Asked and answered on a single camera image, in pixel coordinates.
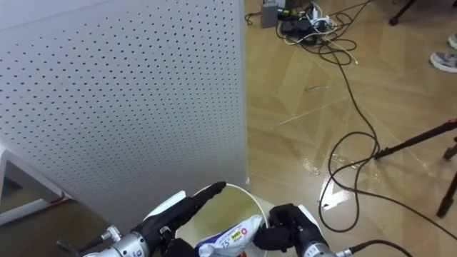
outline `wooden floor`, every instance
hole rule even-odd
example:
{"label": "wooden floor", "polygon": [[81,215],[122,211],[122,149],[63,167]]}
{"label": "wooden floor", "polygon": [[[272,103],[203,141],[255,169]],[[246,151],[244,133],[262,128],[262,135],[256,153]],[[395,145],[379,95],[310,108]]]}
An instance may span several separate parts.
{"label": "wooden floor", "polygon": [[[361,2],[319,1],[327,14]],[[457,10],[451,8],[452,1],[418,1],[398,26],[389,26],[388,18],[403,3],[369,4],[344,36],[357,42],[352,53],[359,62],[344,69],[383,148],[457,117],[457,75],[438,71],[428,62],[432,51],[456,52],[446,41],[457,32]],[[258,10],[257,1],[246,2],[246,13]],[[245,33],[252,191],[274,204],[302,203],[317,217],[331,149],[346,133],[368,132],[368,127],[356,113],[337,66],[285,44],[274,29],[260,29],[258,17],[252,21]],[[457,204],[444,219],[435,217],[457,172],[457,157],[450,163],[442,160],[454,136],[455,131],[371,161],[362,170],[358,187],[402,201],[457,235]],[[337,150],[331,165],[366,158],[372,145],[366,137],[354,136]],[[339,179],[353,186],[356,168],[343,171]],[[333,183],[329,188],[324,217],[335,228],[347,228],[356,215],[354,195]],[[404,246],[414,256],[457,252],[455,240],[400,206],[365,196],[360,205],[360,220],[352,231],[323,230],[335,251],[380,238]],[[377,246],[358,256],[401,254]]]}

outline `sneaker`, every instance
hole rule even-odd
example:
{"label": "sneaker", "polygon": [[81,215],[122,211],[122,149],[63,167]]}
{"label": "sneaker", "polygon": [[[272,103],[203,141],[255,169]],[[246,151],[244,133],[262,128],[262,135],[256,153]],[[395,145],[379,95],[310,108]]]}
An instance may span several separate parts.
{"label": "sneaker", "polygon": [[449,36],[448,42],[449,42],[449,46],[451,46],[453,49],[457,50],[457,33]]}
{"label": "sneaker", "polygon": [[431,54],[430,62],[440,71],[457,73],[457,54],[435,52]]}

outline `plastic bag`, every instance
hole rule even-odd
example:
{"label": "plastic bag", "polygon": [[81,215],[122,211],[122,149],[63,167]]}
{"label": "plastic bag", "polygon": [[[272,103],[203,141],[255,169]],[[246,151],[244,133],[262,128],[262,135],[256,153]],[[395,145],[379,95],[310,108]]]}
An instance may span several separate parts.
{"label": "plastic bag", "polygon": [[253,215],[224,232],[205,238],[196,246],[200,257],[239,256],[252,242],[262,223],[262,215]]}

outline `pegboard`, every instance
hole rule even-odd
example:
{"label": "pegboard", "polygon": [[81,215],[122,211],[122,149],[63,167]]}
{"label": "pegboard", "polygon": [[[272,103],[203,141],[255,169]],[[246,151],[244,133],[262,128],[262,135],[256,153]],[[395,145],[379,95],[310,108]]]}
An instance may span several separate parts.
{"label": "pegboard", "polygon": [[123,229],[246,187],[242,1],[108,1],[0,31],[0,143]]}

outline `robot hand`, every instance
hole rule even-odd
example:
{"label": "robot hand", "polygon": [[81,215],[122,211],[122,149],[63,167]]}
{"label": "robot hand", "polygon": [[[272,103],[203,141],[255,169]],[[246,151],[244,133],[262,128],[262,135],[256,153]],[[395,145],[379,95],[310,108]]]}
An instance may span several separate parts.
{"label": "robot hand", "polygon": [[297,256],[335,257],[323,238],[316,220],[303,206],[292,203],[270,210],[270,228],[257,232],[254,244],[267,251],[295,247]]}
{"label": "robot hand", "polygon": [[157,251],[164,257],[198,256],[187,242],[174,238],[175,232],[225,187],[225,182],[218,182],[192,197],[186,197],[183,191],[177,193],[154,209],[124,237],[116,227],[110,226],[105,233],[78,250],[61,241],[57,242],[57,245],[61,250],[80,257],[83,256],[83,252],[112,238],[112,246],[100,253],[87,254],[85,257],[149,257]]}

